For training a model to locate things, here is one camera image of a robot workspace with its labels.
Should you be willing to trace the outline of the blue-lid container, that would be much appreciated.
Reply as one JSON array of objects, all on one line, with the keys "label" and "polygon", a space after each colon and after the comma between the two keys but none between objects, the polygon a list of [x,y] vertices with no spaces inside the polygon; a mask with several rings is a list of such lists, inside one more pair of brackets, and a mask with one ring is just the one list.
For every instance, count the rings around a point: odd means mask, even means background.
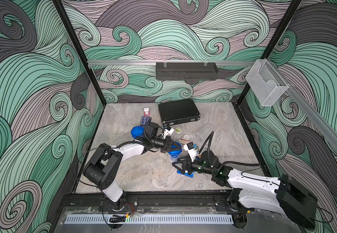
[{"label": "blue-lid container", "polygon": [[206,138],[213,131],[214,127],[211,124],[203,125],[193,136],[193,142],[197,144],[202,144]]},{"label": "blue-lid container", "polygon": [[172,162],[176,162],[177,159],[179,158],[180,154],[182,153],[182,149],[180,151],[173,151],[173,152],[168,152],[170,160]]},{"label": "blue-lid container", "polygon": [[136,139],[138,137],[142,137],[144,135],[144,127],[143,126],[135,126],[131,129],[132,138]]}]

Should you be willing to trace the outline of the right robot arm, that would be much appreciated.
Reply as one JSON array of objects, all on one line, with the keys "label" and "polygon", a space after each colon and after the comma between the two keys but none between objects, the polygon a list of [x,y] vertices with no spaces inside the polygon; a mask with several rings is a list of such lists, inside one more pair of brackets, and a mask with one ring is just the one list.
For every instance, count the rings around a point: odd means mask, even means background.
[{"label": "right robot arm", "polygon": [[233,163],[182,158],[172,165],[182,174],[197,172],[211,175],[213,182],[235,191],[231,202],[241,208],[275,212],[301,227],[315,228],[317,197],[298,180],[289,175],[278,178],[242,172],[232,168]]}]

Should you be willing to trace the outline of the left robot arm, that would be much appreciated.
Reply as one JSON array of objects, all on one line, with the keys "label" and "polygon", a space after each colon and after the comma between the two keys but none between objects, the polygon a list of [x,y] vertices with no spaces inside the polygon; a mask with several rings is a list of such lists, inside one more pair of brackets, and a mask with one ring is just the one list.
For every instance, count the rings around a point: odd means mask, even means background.
[{"label": "left robot arm", "polygon": [[125,206],[125,191],[115,181],[120,164],[152,149],[166,153],[180,152],[182,147],[169,136],[166,138],[139,136],[117,146],[103,143],[85,165],[83,176],[104,194],[113,210],[119,211]]}]

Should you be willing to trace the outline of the small green round cap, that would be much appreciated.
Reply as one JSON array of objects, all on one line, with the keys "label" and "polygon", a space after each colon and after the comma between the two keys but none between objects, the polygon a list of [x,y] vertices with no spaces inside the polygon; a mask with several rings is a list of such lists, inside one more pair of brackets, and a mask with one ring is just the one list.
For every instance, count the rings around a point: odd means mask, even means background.
[{"label": "small green round cap", "polygon": [[176,127],[175,128],[175,131],[179,134],[179,133],[181,133],[182,132],[182,128],[180,128],[180,127]]}]

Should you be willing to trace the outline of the black hard case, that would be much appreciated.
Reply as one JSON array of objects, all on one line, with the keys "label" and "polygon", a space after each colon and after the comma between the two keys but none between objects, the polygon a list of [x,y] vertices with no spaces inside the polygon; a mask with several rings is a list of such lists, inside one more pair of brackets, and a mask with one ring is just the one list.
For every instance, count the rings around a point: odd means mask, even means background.
[{"label": "black hard case", "polygon": [[200,112],[193,99],[158,104],[163,126],[172,126],[200,120]]}]

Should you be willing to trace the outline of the dark blue small box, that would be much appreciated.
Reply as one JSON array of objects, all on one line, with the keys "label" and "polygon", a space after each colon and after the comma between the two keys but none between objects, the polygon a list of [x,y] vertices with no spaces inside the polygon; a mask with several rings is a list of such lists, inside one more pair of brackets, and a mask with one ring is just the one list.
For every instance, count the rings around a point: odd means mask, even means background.
[{"label": "dark blue small box", "polygon": [[151,120],[150,116],[142,116],[141,120],[140,120],[140,126],[144,127],[146,126]]}]

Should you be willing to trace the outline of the small pink-capped bottle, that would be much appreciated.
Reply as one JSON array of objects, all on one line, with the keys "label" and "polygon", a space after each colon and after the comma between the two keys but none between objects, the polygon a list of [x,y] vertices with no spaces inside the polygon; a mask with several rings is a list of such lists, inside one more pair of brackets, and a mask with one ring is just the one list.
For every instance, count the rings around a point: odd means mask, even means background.
[{"label": "small pink-capped bottle", "polygon": [[143,109],[143,111],[144,111],[144,116],[149,116],[150,115],[150,109],[148,107],[145,107]]}]

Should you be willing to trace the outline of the black wall shelf tray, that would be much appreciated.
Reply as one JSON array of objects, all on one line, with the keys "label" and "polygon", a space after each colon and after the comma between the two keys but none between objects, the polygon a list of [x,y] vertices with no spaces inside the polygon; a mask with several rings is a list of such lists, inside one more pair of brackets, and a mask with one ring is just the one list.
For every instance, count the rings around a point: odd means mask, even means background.
[{"label": "black wall shelf tray", "polygon": [[160,81],[214,81],[219,70],[216,63],[157,62],[156,79]]}]

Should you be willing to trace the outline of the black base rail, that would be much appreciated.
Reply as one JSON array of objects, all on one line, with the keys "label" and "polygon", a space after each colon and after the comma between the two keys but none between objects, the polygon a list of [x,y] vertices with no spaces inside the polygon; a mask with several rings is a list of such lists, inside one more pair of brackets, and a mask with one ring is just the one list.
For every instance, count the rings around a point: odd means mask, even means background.
[{"label": "black base rail", "polygon": [[217,211],[238,212],[254,210],[243,207],[234,190],[205,191],[147,191],[126,192],[121,204],[113,204],[102,193],[68,194],[60,203],[61,207],[97,207],[104,211],[142,211],[154,207],[214,207]]}]

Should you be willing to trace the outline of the clear acrylic wall holder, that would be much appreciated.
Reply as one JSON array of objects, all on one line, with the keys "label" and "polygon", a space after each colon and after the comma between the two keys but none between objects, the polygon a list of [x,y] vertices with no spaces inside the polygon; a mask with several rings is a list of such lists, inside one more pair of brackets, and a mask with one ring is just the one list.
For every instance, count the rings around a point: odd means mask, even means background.
[{"label": "clear acrylic wall holder", "polygon": [[287,80],[275,63],[258,59],[248,72],[246,81],[261,106],[273,106],[289,88]]}]

